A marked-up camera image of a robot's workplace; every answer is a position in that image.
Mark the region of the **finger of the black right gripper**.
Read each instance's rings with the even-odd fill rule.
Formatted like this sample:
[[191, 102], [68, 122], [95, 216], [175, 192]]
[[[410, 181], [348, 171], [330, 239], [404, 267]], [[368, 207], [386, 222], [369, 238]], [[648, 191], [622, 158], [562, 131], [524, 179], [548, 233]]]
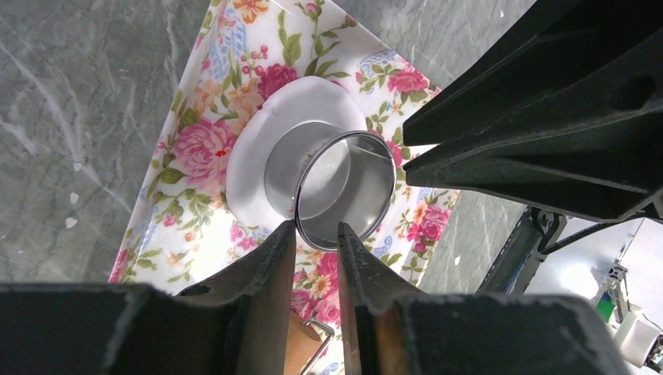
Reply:
[[537, 1], [475, 64], [403, 125], [436, 145], [616, 59], [662, 26], [660, 1]]
[[445, 136], [405, 172], [410, 185], [620, 222], [662, 195], [662, 105], [571, 123], [523, 109]]

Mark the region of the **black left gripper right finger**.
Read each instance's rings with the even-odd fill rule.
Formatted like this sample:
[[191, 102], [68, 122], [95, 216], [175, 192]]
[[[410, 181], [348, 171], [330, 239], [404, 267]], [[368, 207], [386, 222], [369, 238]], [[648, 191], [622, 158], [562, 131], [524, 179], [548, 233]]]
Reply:
[[566, 295], [430, 295], [338, 225], [348, 374], [625, 374], [594, 307]]

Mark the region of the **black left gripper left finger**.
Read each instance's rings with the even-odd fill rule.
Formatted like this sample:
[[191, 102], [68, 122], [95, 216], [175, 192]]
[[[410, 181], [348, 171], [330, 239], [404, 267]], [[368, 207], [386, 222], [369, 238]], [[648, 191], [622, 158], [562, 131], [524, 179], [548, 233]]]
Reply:
[[149, 284], [3, 284], [4, 374], [280, 374], [296, 254], [285, 221], [169, 295]]

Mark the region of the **wooden rolling pin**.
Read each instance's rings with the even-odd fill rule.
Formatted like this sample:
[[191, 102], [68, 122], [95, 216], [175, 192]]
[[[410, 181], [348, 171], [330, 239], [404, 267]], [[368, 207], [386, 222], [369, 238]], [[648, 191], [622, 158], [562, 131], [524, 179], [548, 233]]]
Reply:
[[334, 336], [335, 330], [326, 323], [290, 312], [283, 374], [308, 374]]

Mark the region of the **floral print tray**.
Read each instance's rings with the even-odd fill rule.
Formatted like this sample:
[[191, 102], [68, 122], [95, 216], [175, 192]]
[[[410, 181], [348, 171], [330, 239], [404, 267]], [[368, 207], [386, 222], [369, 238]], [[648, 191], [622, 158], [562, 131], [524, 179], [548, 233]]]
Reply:
[[227, 167], [240, 133], [278, 89], [305, 76], [346, 90], [363, 128], [390, 147], [396, 190], [365, 247], [418, 285], [458, 196], [411, 187], [403, 122], [439, 89], [331, 1], [213, 1], [188, 59], [110, 275], [176, 293], [261, 244], [263, 224], [228, 209]]

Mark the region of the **white dough lump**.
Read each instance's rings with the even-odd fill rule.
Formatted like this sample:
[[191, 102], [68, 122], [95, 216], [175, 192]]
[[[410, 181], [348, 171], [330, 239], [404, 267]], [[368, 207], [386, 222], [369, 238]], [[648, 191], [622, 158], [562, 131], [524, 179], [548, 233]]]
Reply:
[[242, 225], [273, 230], [286, 220], [267, 200], [267, 160], [288, 131], [314, 121], [344, 131], [365, 128], [360, 103], [320, 77], [299, 78], [276, 90], [246, 124], [229, 156], [225, 192], [228, 209]]

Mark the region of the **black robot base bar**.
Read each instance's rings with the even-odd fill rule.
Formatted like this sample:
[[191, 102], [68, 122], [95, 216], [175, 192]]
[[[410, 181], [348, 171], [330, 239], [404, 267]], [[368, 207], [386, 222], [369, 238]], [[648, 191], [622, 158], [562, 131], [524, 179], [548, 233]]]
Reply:
[[568, 217], [565, 215], [527, 207], [477, 292], [522, 294], [549, 255], [591, 234], [616, 225], [595, 223], [561, 239], [561, 233], [567, 222]]

